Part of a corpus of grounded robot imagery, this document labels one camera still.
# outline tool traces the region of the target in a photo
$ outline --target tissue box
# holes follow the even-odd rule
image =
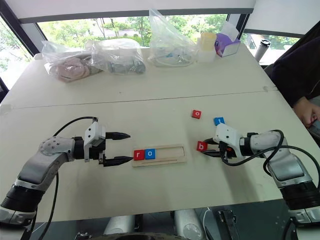
[[[222,33],[216,34],[215,40],[215,51],[220,57],[225,57],[231,54],[235,54],[238,51],[240,45],[240,40],[235,39],[235,41],[231,41],[231,39]]]

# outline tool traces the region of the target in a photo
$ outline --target blue letter block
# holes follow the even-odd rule
[[[150,148],[150,149],[144,150],[144,159],[146,160],[156,159],[156,149]]]
[[[223,117],[215,117],[213,119],[214,121],[214,125],[218,126],[219,124],[224,124],[225,123],[225,120]]]

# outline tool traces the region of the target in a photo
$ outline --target plastic bag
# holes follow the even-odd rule
[[[192,64],[197,56],[197,46],[183,36],[157,10],[149,10],[151,27],[150,57],[158,67],[183,67]]]
[[[46,61],[44,67],[50,76],[71,82],[100,72],[91,65],[91,51],[68,48],[50,41],[42,43],[42,57]]]
[[[85,48],[92,49],[91,64],[103,71],[116,74],[142,74],[146,71],[140,45],[133,39],[88,41]]]

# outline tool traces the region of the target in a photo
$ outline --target robotic arm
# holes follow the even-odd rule
[[[23,227],[31,223],[42,196],[55,178],[60,166],[75,159],[98,160],[104,167],[116,166],[132,159],[117,156],[106,159],[106,139],[120,140],[130,136],[121,132],[106,132],[94,120],[82,137],[53,136],[43,141],[37,153],[23,166],[12,188],[0,205],[0,224]]]
[[[205,142],[219,144],[219,152],[208,150],[203,153],[211,157],[219,155],[228,165],[228,158],[232,157],[244,160],[245,156],[261,153],[259,156],[267,159],[273,155],[266,167],[282,193],[292,222],[298,227],[320,224],[320,192],[301,160],[289,151],[294,147],[287,146],[281,131],[248,133],[243,137],[237,130],[220,123],[214,138]]]

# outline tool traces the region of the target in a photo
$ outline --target red letter block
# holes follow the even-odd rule
[[[133,160],[144,160],[145,159],[145,150],[134,150]]]
[[[198,141],[198,144],[196,146],[196,150],[199,152],[204,152],[208,149],[208,143],[204,141]]]
[[[193,111],[192,111],[192,117],[195,118],[195,119],[200,119],[200,117],[201,117],[201,111],[193,110]]]

